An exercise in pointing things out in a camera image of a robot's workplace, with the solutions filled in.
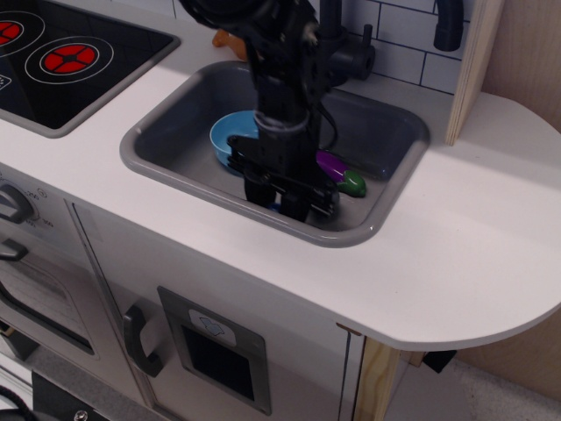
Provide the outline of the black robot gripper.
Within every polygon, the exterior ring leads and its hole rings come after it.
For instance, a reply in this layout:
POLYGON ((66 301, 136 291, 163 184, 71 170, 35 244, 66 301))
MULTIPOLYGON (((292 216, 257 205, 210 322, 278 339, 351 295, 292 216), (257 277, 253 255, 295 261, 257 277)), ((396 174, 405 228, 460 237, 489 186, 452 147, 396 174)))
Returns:
POLYGON ((317 144, 304 130, 280 134, 259 130, 256 139, 233 135, 229 165, 243 174, 246 200, 270 206, 280 197, 280 214, 305 222, 310 211, 334 214, 336 184, 316 163, 317 144))

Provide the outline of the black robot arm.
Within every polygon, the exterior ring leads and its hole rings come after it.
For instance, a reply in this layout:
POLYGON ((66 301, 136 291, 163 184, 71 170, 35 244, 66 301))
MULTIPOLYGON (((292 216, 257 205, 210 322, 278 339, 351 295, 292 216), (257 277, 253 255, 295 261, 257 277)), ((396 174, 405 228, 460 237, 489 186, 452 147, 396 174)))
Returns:
POLYGON ((305 221, 310 211, 331 216, 336 184, 316 161, 322 99, 330 88, 327 60, 314 7, 307 1, 184 1, 199 24, 221 29, 245 43, 258 94, 258 137, 228 138, 229 165, 245 180, 246 199, 305 221))

